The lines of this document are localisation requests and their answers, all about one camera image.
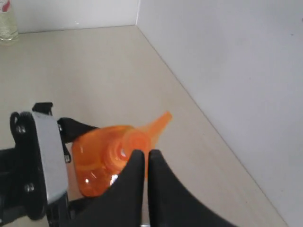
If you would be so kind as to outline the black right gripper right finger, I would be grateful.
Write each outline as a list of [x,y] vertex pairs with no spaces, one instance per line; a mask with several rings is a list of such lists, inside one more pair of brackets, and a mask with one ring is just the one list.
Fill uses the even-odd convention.
[[160,150],[148,157],[148,208],[152,227],[233,227],[180,182]]

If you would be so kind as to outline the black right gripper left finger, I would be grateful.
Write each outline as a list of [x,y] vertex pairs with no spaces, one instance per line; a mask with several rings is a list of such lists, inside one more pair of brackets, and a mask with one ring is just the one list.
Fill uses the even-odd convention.
[[139,227],[142,221],[145,160],[140,150],[132,152],[114,183],[75,219],[70,227]]

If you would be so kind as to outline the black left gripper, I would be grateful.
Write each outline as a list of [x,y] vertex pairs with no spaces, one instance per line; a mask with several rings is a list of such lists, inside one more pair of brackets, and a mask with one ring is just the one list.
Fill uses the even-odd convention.
[[[51,102],[36,103],[31,111],[13,112],[10,116],[10,130],[15,146],[0,152],[1,225],[26,216],[34,221],[46,218],[49,226],[62,227],[69,219],[75,219],[95,200],[95,198],[83,197],[70,201],[68,205],[66,192],[57,201],[47,203],[42,161],[32,112],[53,117],[52,106]],[[85,133],[98,128],[69,117],[60,118],[57,124],[65,163],[70,161],[71,156],[63,142],[73,142]]]

